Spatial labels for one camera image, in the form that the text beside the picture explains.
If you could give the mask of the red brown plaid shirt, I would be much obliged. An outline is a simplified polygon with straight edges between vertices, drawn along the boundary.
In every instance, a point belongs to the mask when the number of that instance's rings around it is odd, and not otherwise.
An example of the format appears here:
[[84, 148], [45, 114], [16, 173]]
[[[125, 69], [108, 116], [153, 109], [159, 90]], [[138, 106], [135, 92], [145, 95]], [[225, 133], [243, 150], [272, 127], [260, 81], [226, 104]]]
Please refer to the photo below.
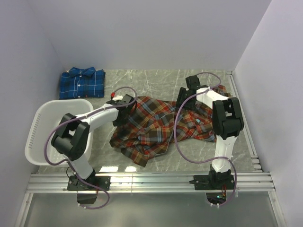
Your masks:
[[[124, 125], [118, 126], [109, 143], [133, 163], [145, 167], [147, 162], [166, 153], [174, 142], [175, 101], [163, 101], [140, 96], [137, 108]], [[215, 142], [212, 128], [212, 109], [196, 102], [195, 110], [182, 109], [178, 117], [177, 140], [187, 139]]]

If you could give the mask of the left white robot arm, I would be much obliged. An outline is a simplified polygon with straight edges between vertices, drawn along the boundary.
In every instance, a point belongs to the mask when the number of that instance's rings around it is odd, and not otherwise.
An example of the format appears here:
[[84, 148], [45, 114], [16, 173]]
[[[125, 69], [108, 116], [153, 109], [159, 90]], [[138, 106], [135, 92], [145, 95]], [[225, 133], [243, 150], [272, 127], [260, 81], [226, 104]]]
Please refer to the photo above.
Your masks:
[[68, 191], [109, 190], [110, 177], [96, 175], [85, 156], [85, 150], [89, 136], [95, 129], [108, 122], [112, 122], [115, 127], [124, 124], [136, 105], [135, 98], [130, 95], [119, 99], [114, 98], [114, 95], [106, 104], [91, 112], [65, 114], [52, 137], [51, 145], [67, 159], [73, 171], [69, 177]]

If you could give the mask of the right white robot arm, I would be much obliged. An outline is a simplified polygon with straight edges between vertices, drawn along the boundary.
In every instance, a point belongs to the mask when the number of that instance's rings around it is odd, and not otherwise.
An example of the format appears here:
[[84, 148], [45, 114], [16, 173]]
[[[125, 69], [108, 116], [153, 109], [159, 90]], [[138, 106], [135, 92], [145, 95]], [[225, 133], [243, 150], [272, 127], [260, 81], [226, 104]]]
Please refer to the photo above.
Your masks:
[[212, 109], [213, 132], [216, 135], [214, 158], [207, 175], [195, 175], [190, 181], [195, 190], [231, 190], [236, 188], [236, 170], [231, 161], [234, 143], [244, 128], [240, 101], [225, 97], [213, 87], [200, 84], [197, 75], [186, 78], [177, 98], [177, 107], [193, 108], [199, 101]]

